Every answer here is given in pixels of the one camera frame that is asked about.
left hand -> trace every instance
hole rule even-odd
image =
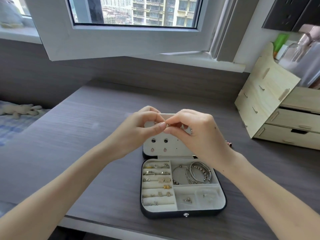
[[[147,121],[157,122],[152,127],[144,128]],[[104,141],[98,146],[106,149],[113,160],[122,158],[128,153],[142,146],[142,144],[152,136],[164,131],[165,120],[160,115],[160,111],[146,106],[133,113]]]

blue checkered bedsheet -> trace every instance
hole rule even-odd
[[[0,101],[0,107],[4,104],[13,104],[5,101]],[[28,126],[46,114],[50,109],[39,110],[37,116],[21,115],[20,119],[15,120],[12,115],[0,115],[0,147],[6,142],[24,131]]]

hand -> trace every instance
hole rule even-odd
[[[212,115],[183,109],[167,119],[166,124],[173,126],[166,128],[164,133],[177,137],[202,162],[221,173],[234,162],[237,152],[228,146]],[[189,126],[192,134],[181,129],[181,124]]]
[[[107,148],[113,160],[119,159],[134,151],[149,137],[155,136],[166,128],[165,120],[157,109],[146,106],[133,113],[103,142],[99,144]],[[152,127],[144,128],[147,121],[157,122]]]

gray wall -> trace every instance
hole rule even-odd
[[[248,75],[126,56],[53,62],[43,45],[0,39],[0,100],[46,108],[94,78],[234,101]]]

wooden drawer organizer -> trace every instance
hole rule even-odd
[[[258,58],[235,105],[251,138],[320,150],[320,90],[274,62],[273,44]]]

